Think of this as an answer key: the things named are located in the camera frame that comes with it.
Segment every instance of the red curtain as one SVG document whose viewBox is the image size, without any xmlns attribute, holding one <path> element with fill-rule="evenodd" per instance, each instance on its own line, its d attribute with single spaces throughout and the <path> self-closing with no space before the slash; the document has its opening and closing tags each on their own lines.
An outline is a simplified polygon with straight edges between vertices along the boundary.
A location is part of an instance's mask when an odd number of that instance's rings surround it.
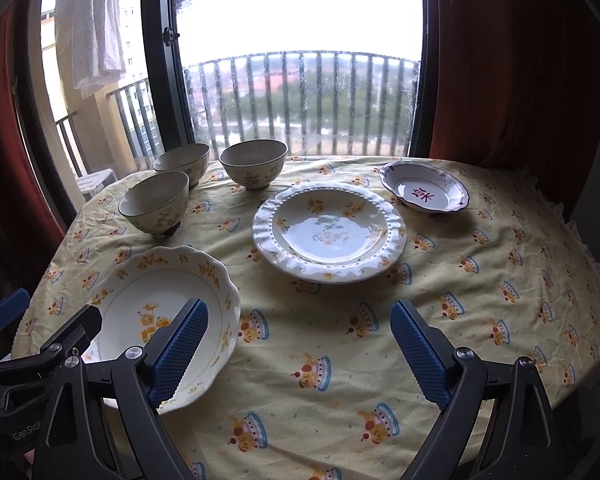
<svg viewBox="0 0 600 480">
<path fill-rule="evenodd" d="M 42 277 L 62 242 L 27 155 L 14 102 L 8 51 L 13 5 L 0 18 L 0 225 L 28 282 Z"/>
<path fill-rule="evenodd" d="M 600 23 L 584 0 L 439 0 L 430 156 L 529 166 L 569 215 L 600 140 Z"/>
</svg>

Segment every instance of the tablecloth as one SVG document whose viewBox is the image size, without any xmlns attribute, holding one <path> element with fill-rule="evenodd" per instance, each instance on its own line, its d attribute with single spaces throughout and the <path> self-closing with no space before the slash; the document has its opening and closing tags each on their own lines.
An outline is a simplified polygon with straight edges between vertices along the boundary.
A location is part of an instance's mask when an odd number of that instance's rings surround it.
<svg viewBox="0 0 600 480">
<path fill-rule="evenodd" d="M 400 478 L 439 413 L 390 332 L 389 307 L 402 298 L 485 360 L 533 358 L 558 403 L 600 356 L 600 279 L 578 241 L 530 184 L 504 171 L 431 161 L 464 183 L 469 206 L 449 215 L 406 208 L 379 183 L 389 161 L 292 156 L 258 191 L 212 162 L 190 192 L 182 227 L 163 239 L 117 211 L 123 193 L 153 172 L 120 180 L 71 225 L 13 355 L 36 352 L 116 264 L 156 245 L 190 244 L 227 266 L 244 327 L 212 388 L 163 417 L 197 478 Z M 364 282 L 319 285 L 264 260 L 251 239 L 254 212 L 280 190 L 314 180 L 368 187 L 396 205 L 408 237 L 396 265 Z M 476 454 L 489 414 L 490 406 L 480 410 L 465 458 Z M 120 438 L 117 412 L 109 416 Z"/>
</svg>

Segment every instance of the floral plate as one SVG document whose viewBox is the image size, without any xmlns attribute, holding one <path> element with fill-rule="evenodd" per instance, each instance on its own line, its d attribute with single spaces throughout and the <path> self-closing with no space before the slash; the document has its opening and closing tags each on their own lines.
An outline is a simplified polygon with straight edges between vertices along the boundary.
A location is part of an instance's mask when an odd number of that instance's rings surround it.
<svg viewBox="0 0 600 480">
<path fill-rule="evenodd" d="M 253 240 L 289 274 L 317 283 L 371 278 L 402 254 L 404 221 L 378 194 L 339 182 L 307 182 L 267 200 L 253 218 Z"/>
<path fill-rule="evenodd" d="M 240 328 L 240 297 L 218 260 L 189 246 L 156 247 L 116 266 L 94 288 L 91 304 L 102 313 L 102 330 L 82 355 L 85 362 L 116 359 L 130 346 L 144 346 L 168 325 L 189 298 L 208 308 L 208 327 L 176 393 L 159 413 L 195 401 L 211 386 L 234 351 Z M 106 404 L 117 407 L 113 399 Z"/>
<path fill-rule="evenodd" d="M 418 211 L 451 213 L 469 205 L 469 192 L 456 177 L 439 168 L 402 160 L 380 170 L 380 182 L 405 205 Z"/>
</svg>

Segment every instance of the plate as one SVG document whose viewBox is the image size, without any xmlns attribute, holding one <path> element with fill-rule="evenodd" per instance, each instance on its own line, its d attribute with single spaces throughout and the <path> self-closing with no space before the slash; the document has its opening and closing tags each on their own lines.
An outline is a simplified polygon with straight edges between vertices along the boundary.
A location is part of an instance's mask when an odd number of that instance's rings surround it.
<svg viewBox="0 0 600 480">
<path fill-rule="evenodd" d="M 189 246 L 156 247 L 116 266 L 94 286 L 91 304 L 102 313 L 102 330 L 82 355 L 85 362 L 116 359 L 130 346 L 144 346 L 168 325 L 189 298 L 208 309 L 208 327 L 176 393 L 159 413 L 194 402 L 211 386 L 234 351 L 240 327 L 240 297 L 218 260 Z M 117 407 L 114 399 L 105 403 Z"/>
<path fill-rule="evenodd" d="M 405 205 L 419 211 L 451 213 L 469 205 L 462 182 L 429 164 L 402 160 L 380 170 L 380 182 Z"/>
<path fill-rule="evenodd" d="M 260 206 L 253 240 L 270 263 L 297 278 L 350 283 L 393 264 L 406 228 L 394 207 L 368 189 L 306 182 Z"/>
</svg>

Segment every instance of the floral bowl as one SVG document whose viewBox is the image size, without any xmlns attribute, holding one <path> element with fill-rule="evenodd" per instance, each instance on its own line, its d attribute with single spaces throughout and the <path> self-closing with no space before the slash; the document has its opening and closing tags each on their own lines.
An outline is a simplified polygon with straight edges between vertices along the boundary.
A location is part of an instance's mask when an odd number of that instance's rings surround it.
<svg viewBox="0 0 600 480">
<path fill-rule="evenodd" d="M 228 147 L 220 163 L 231 180 L 247 189 L 267 187 L 282 171 L 288 148 L 273 139 L 253 139 Z"/>
<path fill-rule="evenodd" d="M 307 182 L 260 206 L 253 240 L 289 274 L 316 283 L 371 278 L 406 245 L 404 221 L 381 196 L 340 182 Z"/>
<path fill-rule="evenodd" d="M 153 235 L 172 235 L 189 203 L 189 177 L 179 171 L 157 173 L 129 189 L 118 210 L 131 225 Z"/>
<path fill-rule="evenodd" d="M 456 177 L 435 166 L 402 160 L 385 164 L 382 185 L 418 211 L 451 213 L 469 205 L 469 192 Z"/>
<path fill-rule="evenodd" d="M 196 187 L 209 167 L 208 144 L 187 144 L 163 153 L 154 161 L 154 170 L 181 171 L 189 175 L 189 189 Z"/>
<path fill-rule="evenodd" d="M 175 394 L 158 413 L 201 397 L 229 361 L 240 332 L 240 297 L 226 267 L 189 246 L 156 247 L 119 264 L 95 285 L 90 303 L 102 313 L 102 330 L 82 354 L 85 362 L 116 359 L 144 346 L 171 323 L 190 298 L 206 303 L 208 325 Z M 105 403 L 117 407 L 113 399 Z"/>
</svg>

